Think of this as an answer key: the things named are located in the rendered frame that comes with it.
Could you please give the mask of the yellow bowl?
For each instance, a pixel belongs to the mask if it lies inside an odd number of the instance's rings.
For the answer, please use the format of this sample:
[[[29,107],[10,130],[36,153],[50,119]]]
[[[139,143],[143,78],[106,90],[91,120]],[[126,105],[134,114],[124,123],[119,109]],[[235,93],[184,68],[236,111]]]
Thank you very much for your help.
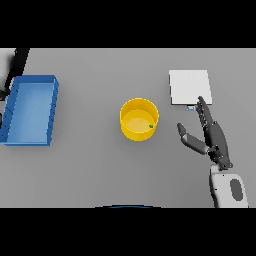
[[[124,136],[135,142],[151,138],[157,128],[159,111],[156,105],[146,98],[133,98],[120,109],[120,130]]]

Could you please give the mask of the flat pale square scale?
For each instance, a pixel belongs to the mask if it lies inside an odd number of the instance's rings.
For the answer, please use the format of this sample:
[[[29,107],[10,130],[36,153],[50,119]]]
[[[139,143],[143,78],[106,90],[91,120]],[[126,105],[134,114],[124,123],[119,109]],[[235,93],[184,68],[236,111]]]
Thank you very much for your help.
[[[212,104],[207,70],[170,70],[169,86],[172,105],[195,106],[199,96]]]

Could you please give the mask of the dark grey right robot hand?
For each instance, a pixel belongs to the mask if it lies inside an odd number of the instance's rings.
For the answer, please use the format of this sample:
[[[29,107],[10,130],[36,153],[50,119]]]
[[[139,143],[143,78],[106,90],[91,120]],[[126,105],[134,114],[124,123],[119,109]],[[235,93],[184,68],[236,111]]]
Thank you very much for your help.
[[[188,148],[201,155],[208,155],[220,170],[228,170],[233,167],[229,157],[226,137],[217,121],[214,121],[202,96],[198,97],[196,111],[204,133],[204,140],[200,140],[189,134],[182,123],[177,124],[181,142]]]

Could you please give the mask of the blue tray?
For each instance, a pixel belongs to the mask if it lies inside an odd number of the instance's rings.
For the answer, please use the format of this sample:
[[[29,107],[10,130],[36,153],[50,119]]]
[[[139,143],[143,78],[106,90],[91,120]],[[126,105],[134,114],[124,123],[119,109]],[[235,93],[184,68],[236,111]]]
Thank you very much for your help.
[[[55,75],[15,77],[2,115],[0,144],[49,146],[58,87]]]

